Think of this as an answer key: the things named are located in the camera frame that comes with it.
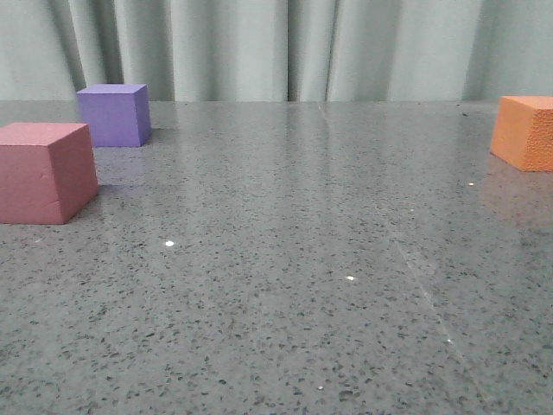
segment foam cube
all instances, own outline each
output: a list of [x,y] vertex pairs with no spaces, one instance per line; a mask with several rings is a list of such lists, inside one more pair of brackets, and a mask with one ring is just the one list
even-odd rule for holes
[[97,193],[88,125],[0,128],[0,222],[66,223]]
[[144,84],[98,84],[78,91],[77,99],[95,147],[140,147],[152,133]]
[[553,171],[553,97],[501,97],[491,152],[523,171]]

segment orange foam block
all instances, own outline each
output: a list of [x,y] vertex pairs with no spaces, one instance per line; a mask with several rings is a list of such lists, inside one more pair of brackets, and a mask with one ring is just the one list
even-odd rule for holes
[[553,97],[501,97],[491,152],[523,171],[553,171]]

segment pink cube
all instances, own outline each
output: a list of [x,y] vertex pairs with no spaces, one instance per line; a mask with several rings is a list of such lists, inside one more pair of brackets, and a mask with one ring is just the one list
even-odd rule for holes
[[66,223],[97,193],[87,124],[0,128],[0,222]]

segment curtain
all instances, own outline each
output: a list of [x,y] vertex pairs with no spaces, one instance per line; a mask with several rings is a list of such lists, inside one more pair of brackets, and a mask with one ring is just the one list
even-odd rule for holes
[[0,99],[553,94],[553,0],[0,0]]

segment purple foam block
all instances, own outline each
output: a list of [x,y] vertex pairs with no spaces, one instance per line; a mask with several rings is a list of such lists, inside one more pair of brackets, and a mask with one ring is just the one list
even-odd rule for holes
[[152,133],[145,84],[98,84],[77,98],[94,147],[140,147]]

